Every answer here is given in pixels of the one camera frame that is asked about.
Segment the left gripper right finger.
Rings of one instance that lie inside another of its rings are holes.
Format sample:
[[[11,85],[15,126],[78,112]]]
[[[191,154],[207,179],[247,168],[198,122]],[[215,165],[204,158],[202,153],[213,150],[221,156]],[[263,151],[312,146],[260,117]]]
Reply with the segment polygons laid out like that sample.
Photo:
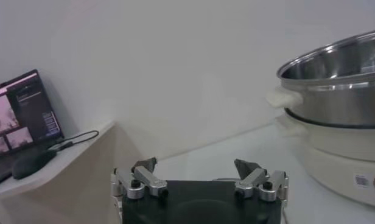
[[[255,192],[262,201],[288,202],[289,176],[280,170],[269,174],[258,163],[235,159],[234,165],[240,176],[235,182],[235,192],[241,198],[251,198]]]

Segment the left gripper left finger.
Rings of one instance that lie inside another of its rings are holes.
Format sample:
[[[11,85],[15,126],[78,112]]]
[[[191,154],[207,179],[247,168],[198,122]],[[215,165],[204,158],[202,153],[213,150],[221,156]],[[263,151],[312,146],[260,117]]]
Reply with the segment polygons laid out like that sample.
[[[137,161],[130,169],[114,168],[111,173],[111,195],[126,196],[131,200],[144,197],[145,189],[151,196],[162,198],[168,195],[167,181],[157,178],[153,172],[158,163],[155,157]]]

